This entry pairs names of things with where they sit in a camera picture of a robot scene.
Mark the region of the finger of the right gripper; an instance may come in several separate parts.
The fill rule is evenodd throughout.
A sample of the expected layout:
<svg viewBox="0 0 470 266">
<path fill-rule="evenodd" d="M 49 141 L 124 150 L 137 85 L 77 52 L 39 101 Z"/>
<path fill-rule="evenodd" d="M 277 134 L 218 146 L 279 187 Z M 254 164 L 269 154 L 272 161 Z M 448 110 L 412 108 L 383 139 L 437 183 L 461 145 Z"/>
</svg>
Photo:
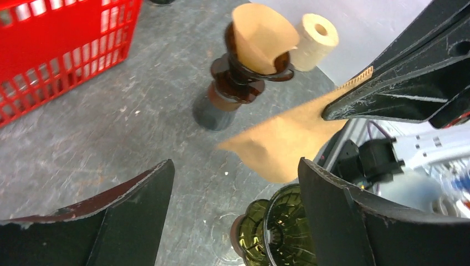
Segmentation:
<svg viewBox="0 0 470 266">
<path fill-rule="evenodd" d="M 469 2 L 432 1 L 372 62 L 372 77 L 323 111 L 325 120 L 469 120 Z"/>
</svg>

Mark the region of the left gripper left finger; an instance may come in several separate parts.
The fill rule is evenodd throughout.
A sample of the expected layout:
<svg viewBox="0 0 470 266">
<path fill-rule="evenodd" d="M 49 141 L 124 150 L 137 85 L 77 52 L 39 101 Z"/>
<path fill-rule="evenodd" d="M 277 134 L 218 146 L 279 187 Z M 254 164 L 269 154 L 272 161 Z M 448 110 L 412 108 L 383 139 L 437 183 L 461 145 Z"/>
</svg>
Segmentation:
<svg viewBox="0 0 470 266">
<path fill-rule="evenodd" d="M 94 197 L 1 221 L 2 265 L 154 265 L 175 178 L 164 160 Z"/>
</svg>

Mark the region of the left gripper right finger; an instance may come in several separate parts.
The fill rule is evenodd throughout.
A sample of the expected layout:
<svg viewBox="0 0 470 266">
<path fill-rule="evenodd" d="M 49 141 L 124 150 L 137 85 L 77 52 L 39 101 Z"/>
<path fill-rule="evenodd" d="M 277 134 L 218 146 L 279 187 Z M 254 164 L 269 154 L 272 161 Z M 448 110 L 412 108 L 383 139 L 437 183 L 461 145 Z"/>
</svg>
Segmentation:
<svg viewBox="0 0 470 266">
<path fill-rule="evenodd" d="M 469 220 L 423 212 L 302 158 L 301 197 L 319 265 L 468 265 Z"/>
</svg>

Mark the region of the dark dripper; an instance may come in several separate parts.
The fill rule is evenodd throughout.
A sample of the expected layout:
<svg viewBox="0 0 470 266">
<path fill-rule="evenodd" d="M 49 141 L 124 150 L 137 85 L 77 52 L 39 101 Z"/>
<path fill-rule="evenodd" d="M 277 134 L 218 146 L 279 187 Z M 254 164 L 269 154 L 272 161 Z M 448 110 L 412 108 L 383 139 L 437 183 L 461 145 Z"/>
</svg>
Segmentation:
<svg viewBox="0 0 470 266">
<path fill-rule="evenodd" d="M 253 201 L 232 224 L 231 244 L 245 265 L 317 265 L 300 186 Z"/>
</svg>

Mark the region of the brown paper coffee filter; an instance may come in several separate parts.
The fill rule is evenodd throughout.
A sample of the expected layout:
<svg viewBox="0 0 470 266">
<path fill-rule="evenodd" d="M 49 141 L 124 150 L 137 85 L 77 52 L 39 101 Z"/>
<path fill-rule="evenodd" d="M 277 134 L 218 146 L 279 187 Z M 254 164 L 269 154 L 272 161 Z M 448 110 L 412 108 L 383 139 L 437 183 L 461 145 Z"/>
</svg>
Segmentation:
<svg viewBox="0 0 470 266">
<path fill-rule="evenodd" d="M 276 58 L 299 43 L 294 26 L 263 4 L 237 6 L 232 19 L 238 60 L 254 72 L 274 74 Z"/>
</svg>

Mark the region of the brown dripper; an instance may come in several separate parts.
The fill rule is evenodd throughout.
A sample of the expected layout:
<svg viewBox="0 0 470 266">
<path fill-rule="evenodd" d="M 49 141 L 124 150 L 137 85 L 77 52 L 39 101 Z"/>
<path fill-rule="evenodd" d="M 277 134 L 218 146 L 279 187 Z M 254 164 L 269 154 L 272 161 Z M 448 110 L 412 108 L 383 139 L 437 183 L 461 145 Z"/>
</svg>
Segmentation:
<svg viewBox="0 0 470 266">
<path fill-rule="evenodd" d="M 274 61 L 274 74 L 261 74 L 244 66 L 237 57 L 233 23 L 224 33 L 227 52 L 213 61 L 210 71 L 213 77 L 208 88 L 208 98 L 221 110 L 232 111 L 242 104 L 249 104 L 265 89 L 265 82 L 284 82 L 294 77 L 294 67 L 288 52 Z"/>
</svg>

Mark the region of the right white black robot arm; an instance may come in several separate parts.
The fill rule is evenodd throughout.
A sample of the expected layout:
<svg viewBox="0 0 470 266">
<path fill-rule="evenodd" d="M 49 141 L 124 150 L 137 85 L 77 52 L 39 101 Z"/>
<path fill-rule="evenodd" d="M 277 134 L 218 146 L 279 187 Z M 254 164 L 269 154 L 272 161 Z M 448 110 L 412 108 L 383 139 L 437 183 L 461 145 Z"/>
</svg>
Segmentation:
<svg viewBox="0 0 470 266">
<path fill-rule="evenodd" d="M 334 167 L 367 188 L 469 153 L 469 2 L 432 1 L 372 62 L 370 80 L 334 100 L 326 121 L 428 122 L 433 131 L 370 140 Z"/>
</svg>

